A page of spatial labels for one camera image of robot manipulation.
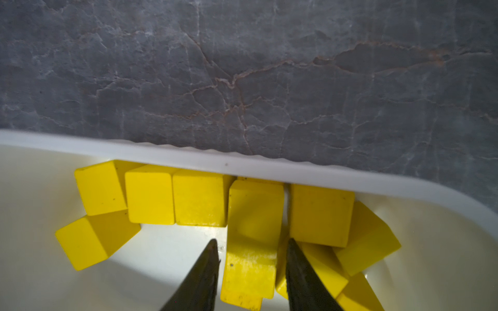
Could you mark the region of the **long yellow block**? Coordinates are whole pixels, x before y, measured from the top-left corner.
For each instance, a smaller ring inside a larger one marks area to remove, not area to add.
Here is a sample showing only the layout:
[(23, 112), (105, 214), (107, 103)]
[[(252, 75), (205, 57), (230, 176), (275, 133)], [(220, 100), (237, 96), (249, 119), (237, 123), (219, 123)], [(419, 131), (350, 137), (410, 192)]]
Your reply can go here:
[(221, 301), (260, 310), (273, 298), (284, 201), (282, 183), (232, 184)]

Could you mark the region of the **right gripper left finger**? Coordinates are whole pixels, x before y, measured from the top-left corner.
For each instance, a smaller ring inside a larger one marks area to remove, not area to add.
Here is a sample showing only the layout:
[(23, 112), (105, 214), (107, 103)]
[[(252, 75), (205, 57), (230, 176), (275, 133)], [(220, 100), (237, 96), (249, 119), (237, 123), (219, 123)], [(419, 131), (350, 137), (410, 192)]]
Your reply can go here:
[(176, 292), (160, 310), (214, 310), (219, 264), (217, 240), (213, 238)]

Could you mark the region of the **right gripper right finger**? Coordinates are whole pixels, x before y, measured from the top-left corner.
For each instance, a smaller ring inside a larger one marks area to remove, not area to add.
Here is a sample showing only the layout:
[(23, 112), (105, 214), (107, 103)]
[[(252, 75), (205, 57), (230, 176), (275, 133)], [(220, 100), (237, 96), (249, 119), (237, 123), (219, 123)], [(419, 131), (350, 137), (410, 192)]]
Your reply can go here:
[(287, 245), (286, 260), (289, 310), (344, 310), (327, 291), (293, 238), (289, 239)]

